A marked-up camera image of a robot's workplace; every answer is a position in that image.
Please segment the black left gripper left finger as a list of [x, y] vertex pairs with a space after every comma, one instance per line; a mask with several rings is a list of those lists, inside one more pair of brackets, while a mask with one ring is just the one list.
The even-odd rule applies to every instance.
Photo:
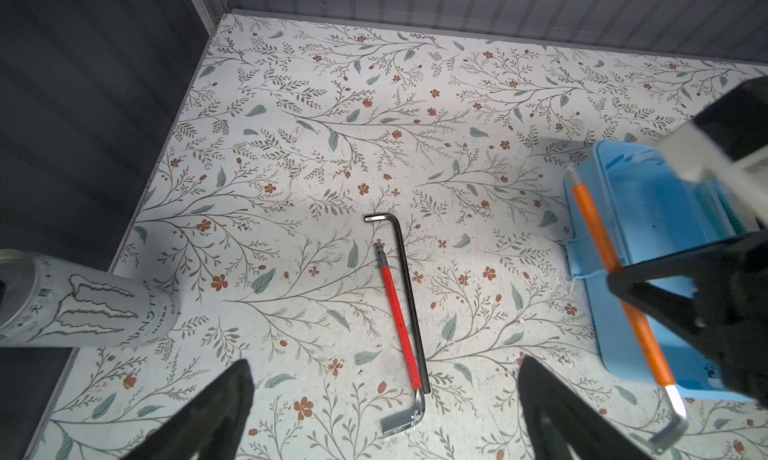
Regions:
[[233, 459], [253, 405], [247, 360], [230, 365], [128, 459]]

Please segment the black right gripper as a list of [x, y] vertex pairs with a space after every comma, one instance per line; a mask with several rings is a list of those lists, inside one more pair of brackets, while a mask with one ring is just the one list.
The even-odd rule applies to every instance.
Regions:
[[609, 290], [714, 361], [724, 385], [767, 404], [767, 233], [608, 275]]

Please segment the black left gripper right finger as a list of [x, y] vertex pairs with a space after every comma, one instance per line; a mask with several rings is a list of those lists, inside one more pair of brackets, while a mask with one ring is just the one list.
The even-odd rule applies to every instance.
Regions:
[[647, 459], [533, 357], [518, 374], [523, 416], [536, 459]]

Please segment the blue clear plastic tool box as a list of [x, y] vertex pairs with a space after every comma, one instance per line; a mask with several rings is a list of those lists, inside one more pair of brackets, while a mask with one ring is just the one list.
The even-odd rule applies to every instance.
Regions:
[[644, 311], [681, 394], [767, 400], [767, 234], [736, 234], [714, 184], [680, 180], [652, 148], [601, 141], [577, 170], [618, 253], [607, 271], [574, 195], [566, 244], [586, 284], [602, 361], [654, 377], [625, 314]]

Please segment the red handled tool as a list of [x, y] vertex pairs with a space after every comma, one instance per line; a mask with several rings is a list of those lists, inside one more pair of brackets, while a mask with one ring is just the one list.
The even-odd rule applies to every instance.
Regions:
[[414, 404], [409, 410], [392, 414], [381, 421], [383, 436], [390, 437], [416, 427], [423, 420], [426, 410], [425, 392], [386, 253], [381, 246], [376, 246], [374, 251], [414, 392]]

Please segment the black hex key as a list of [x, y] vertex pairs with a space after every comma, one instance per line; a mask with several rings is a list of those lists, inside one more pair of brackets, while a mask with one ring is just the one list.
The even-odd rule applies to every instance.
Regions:
[[366, 223], [388, 221], [392, 225], [394, 235], [395, 235], [395, 241], [397, 245], [397, 252], [399, 256], [400, 271], [403, 278], [405, 300], [406, 300], [406, 305], [409, 312], [409, 317], [411, 320], [411, 330], [408, 330], [408, 329], [407, 330], [410, 336], [410, 341], [413, 347], [414, 354], [416, 355], [417, 366], [419, 368], [419, 371], [422, 377], [425, 395], [429, 395], [431, 393], [431, 386], [429, 382], [427, 363], [424, 355], [424, 349], [423, 349], [423, 344], [421, 339], [421, 331], [418, 323], [416, 303], [415, 303], [415, 298], [412, 290], [411, 277], [410, 277], [410, 272], [409, 272], [408, 263], [407, 263], [406, 250], [405, 250], [405, 243], [404, 243], [400, 223], [398, 219], [390, 213], [365, 215], [364, 221]]

